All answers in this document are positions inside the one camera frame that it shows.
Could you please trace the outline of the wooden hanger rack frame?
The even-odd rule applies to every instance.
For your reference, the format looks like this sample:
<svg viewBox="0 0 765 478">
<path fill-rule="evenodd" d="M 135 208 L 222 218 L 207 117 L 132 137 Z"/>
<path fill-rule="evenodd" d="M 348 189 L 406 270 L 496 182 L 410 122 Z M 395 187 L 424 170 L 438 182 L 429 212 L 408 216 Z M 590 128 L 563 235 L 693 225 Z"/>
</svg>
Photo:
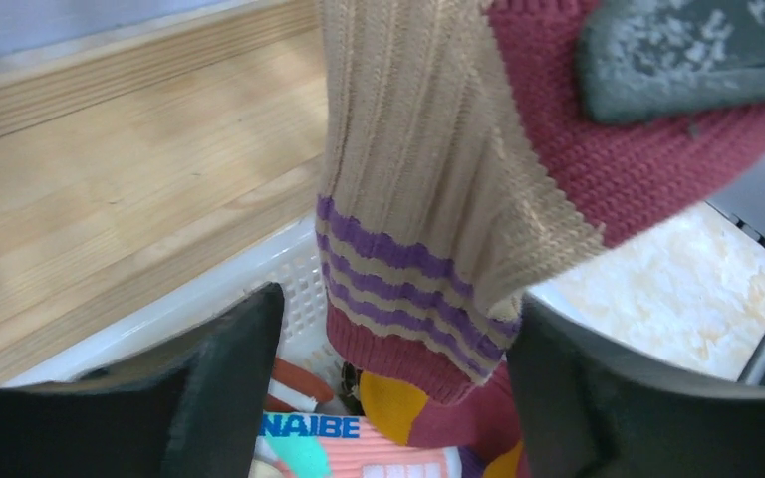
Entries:
<svg viewBox="0 0 765 478">
<path fill-rule="evenodd" d="M 310 1 L 256 1 L 0 75 L 0 383 L 313 207 Z"/>
</svg>

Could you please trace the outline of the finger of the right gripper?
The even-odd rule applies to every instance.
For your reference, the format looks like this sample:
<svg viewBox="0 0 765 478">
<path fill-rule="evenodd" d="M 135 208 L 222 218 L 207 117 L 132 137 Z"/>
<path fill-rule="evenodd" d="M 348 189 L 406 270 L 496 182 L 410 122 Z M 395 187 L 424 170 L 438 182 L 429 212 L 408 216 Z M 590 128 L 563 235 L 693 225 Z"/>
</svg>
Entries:
<svg viewBox="0 0 765 478">
<path fill-rule="evenodd" d="M 577 44 L 587 116 L 629 124 L 765 103 L 765 1 L 603 1 Z"/>
</svg>

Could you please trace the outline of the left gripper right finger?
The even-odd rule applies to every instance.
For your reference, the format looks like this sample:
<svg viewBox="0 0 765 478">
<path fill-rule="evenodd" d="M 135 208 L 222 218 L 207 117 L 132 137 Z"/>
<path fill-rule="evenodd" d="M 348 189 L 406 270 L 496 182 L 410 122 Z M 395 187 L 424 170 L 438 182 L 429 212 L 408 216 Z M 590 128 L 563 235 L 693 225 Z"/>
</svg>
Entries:
<svg viewBox="0 0 765 478">
<path fill-rule="evenodd" d="M 526 298 L 507 363 L 535 477 L 765 477 L 765 386 L 659 361 Z"/>
</svg>

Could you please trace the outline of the pink striped toe sock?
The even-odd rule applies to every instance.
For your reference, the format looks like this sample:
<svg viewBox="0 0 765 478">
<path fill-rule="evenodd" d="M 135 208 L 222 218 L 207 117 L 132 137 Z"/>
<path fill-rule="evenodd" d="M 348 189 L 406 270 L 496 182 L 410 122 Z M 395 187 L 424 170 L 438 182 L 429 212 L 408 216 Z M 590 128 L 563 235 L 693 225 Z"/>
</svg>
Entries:
<svg viewBox="0 0 765 478">
<path fill-rule="evenodd" d="M 765 153 L 765 104 L 604 126 L 574 50 L 592 1 L 322 1 L 316 233 L 348 362 L 451 404 L 523 291 L 697 203 Z"/>
</svg>

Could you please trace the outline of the grey sock with red stripes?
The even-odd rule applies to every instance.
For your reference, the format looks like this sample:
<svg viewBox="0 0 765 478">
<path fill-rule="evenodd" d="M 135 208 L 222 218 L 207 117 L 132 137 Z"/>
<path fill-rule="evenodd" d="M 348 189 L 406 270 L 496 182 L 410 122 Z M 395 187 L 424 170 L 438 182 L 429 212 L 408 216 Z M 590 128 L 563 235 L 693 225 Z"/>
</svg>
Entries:
<svg viewBox="0 0 765 478">
<path fill-rule="evenodd" d="M 276 358 L 264 410 L 313 413 L 320 405 L 330 403 L 335 398 L 333 390 L 316 375 Z"/>
</svg>

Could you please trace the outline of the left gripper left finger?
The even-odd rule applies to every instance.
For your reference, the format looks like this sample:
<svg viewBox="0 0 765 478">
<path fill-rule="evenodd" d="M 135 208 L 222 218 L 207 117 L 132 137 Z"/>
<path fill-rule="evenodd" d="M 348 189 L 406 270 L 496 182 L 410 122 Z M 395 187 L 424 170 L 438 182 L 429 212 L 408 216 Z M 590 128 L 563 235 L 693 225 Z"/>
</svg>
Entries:
<svg viewBox="0 0 765 478">
<path fill-rule="evenodd" d="M 0 388 L 0 477 L 244 477 L 279 343 L 268 283 L 69 382 Z"/>
</svg>

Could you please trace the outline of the maroon striped sock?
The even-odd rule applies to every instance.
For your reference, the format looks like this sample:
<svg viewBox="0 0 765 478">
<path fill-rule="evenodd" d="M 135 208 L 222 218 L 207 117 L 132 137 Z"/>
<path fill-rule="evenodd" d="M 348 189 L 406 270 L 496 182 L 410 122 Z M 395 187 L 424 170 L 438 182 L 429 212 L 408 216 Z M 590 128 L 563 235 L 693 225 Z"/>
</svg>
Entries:
<svg viewBox="0 0 765 478">
<path fill-rule="evenodd" d="M 505 363 L 456 404 L 436 403 L 408 383 L 371 373 L 360 375 L 359 398 L 370 424 L 391 441 L 457 447 L 464 477 L 531 475 Z"/>
</svg>

